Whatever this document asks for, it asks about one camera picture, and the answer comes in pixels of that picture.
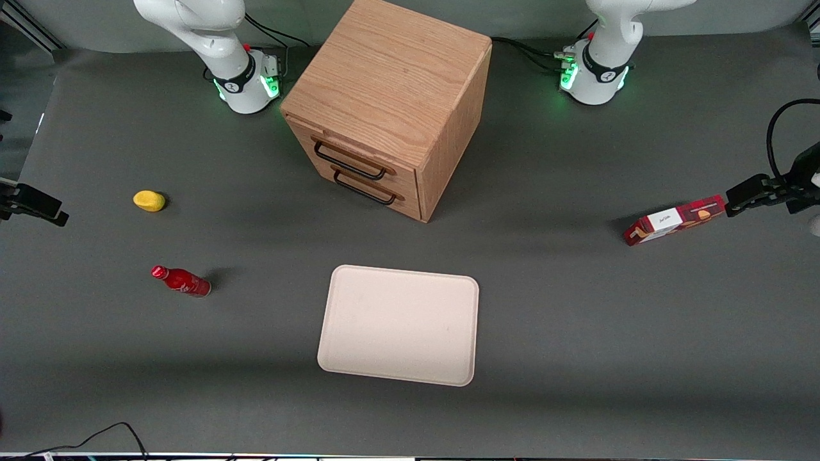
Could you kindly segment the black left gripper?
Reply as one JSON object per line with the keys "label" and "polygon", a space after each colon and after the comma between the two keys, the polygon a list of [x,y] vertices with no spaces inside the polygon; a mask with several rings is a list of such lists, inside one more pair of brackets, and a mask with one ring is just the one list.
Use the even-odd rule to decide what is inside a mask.
{"label": "black left gripper", "polygon": [[787,173],[787,187],[765,174],[757,174],[726,191],[726,215],[735,218],[746,210],[787,202],[790,214],[819,204],[819,143],[797,155]]}

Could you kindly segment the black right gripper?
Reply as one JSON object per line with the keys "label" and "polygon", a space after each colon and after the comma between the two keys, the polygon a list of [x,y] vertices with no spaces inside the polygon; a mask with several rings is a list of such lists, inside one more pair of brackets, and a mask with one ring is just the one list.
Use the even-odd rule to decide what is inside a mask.
{"label": "black right gripper", "polygon": [[62,204],[61,200],[28,184],[1,182],[2,221],[8,221],[15,214],[26,214],[64,227],[69,215],[62,211]]}

